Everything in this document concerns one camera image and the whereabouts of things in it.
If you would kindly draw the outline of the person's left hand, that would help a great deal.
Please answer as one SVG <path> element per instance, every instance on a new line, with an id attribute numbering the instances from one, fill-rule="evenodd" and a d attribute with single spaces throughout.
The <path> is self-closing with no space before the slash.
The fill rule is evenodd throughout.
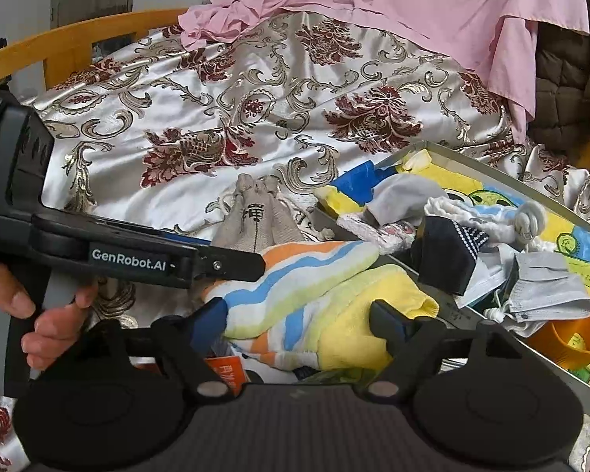
<path id="1" fill-rule="evenodd" d="M 21 340 L 30 368 L 39 371 L 49 368 L 76 342 L 98 292 L 98 280 L 90 280 L 69 296 L 67 305 L 44 310 L 37 317 L 34 330 Z M 20 319 L 31 317 L 35 311 L 30 295 L 3 264 L 0 264 L 0 310 Z"/>

